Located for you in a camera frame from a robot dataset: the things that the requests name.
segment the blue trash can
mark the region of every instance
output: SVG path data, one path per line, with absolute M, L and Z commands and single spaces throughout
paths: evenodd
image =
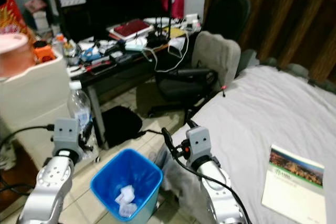
M 120 152 L 92 179 L 91 190 L 119 222 L 147 223 L 158 199 L 162 171 L 150 160 L 132 149 Z M 120 189 L 132 185 L 137 210 L 129 218 L 119 215 L 114 200 Z

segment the brown curtain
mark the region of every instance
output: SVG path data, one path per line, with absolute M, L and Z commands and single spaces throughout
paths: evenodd
M 216 0 L 205 0 L 204 16 Z M 251 0 L 251 15 L 240 38 L 259 59 L 297 63 L 317 81 L 336 83 L 336 0 Z

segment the black office chair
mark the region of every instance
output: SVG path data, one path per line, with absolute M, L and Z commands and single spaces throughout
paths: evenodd
M 248 21 L 250 0 L 218 0 L 209 11 L 203 29 L 238 41 Z
M 210 10 L 203 30 L 237 41 L 249 14 L 249 0 L 218 0 Z M 184 109 L 186 122 L 188 116 L 192 116 L 207 101 L 205 99 L 204 103 L 197 108 L 193 106 L 201 98 L 208 98 L 217 81 L 217 73 L 211 69 L 179 69 L 165 74 L 156 74 L 155 78 L 163 98 L 167 101 L 180 101 L 180 103 L 152 107 L 148 116 L 153 117 L 163 111 Z

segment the pink container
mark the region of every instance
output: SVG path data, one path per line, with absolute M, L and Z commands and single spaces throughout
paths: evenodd
M 35 56 L 25 34 L 0 35 L 0 77 L 11 77 L 35 65 Z

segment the booklet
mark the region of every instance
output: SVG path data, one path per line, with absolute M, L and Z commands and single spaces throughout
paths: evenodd
M 324 166 L 271 147 L 261 203 L 298 223 L 326 224 Z

